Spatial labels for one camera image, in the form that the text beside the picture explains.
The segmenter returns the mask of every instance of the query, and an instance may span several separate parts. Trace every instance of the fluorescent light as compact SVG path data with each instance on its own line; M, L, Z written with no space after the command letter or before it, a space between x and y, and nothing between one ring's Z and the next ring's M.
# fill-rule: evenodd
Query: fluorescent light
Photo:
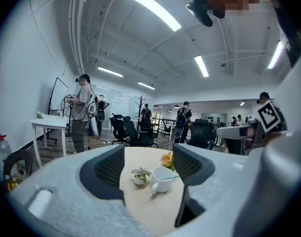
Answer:
M155 88L150 87L150 86L148 86L148 85L146 85L146 84L143 84L143 83L141 83L141 82L139 82L139 84L140 84L140 85L143 85L144 87L150 88L150 89L155 89Z
M282 53L282 50L283 50L283 43L281 41L279 41L278 46L277 46L277 48L274 52L274 55L272 57L272 60L270 61L270 64L268 66L268 69L272 69L275 66L277 60L279 59L279 57Z
M106 88L102 88L102 87L98 87L98 86L96 86L97 88L101 88L101 89L106 89ZM106 89L106 90L110 90L110 89ZM110 90L111 91L111 90Z
M208 71L207 71L207 69L206 69L206 66L205 66L205 64L204 64L204 61L203 61L201 55L195 56L194 59L195 59L196 63L198 64L198 66L199 66L199 68L200 68L200 70L201 70L203 76L204 76L204 77L208 77L208 76L209 76L209 73L208 73Z
M135 0L141 5L144 5L147 9L151 10L158 17L161 18L173 31L181 28L181 25L175 20L175 18L169 14L159 3L154 0Z
M116 72L113 72L113 71L111 71L109 69L105 69L105 68L101 68L101 67L98 67L98 70L102 70L104 72L108 72L108 73L113 74L113 75L118 76L118 77L122 77L123 76L123 75L121 75L119 73L116 73Z

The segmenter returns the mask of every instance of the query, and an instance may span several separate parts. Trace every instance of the orange flower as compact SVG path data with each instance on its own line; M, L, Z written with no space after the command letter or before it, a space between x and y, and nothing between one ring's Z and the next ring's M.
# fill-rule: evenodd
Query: orange flower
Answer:
M172 155L171 155L171 152L169 152L167 155L162 156L161 164L163 164L166 167L169 167L171 159L172 159Z

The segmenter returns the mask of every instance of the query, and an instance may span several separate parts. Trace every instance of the white mug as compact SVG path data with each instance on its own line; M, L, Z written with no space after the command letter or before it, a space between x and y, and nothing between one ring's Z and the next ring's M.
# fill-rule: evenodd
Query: white mug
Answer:
M172 180L175 174L172 170L165 167L158 167L153 169L151 175L151 192L155 194L156 192L166 192L169 190Z

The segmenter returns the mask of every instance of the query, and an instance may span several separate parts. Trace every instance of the plastic bottle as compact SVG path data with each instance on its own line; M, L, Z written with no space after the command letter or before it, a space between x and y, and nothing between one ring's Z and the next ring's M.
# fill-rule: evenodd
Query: plastic bottle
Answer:
M9 155L11 155L12 151L10 148L10 145L8 142L5 140L6 135L2 135L0 133L0 154L3 162L7 159Z

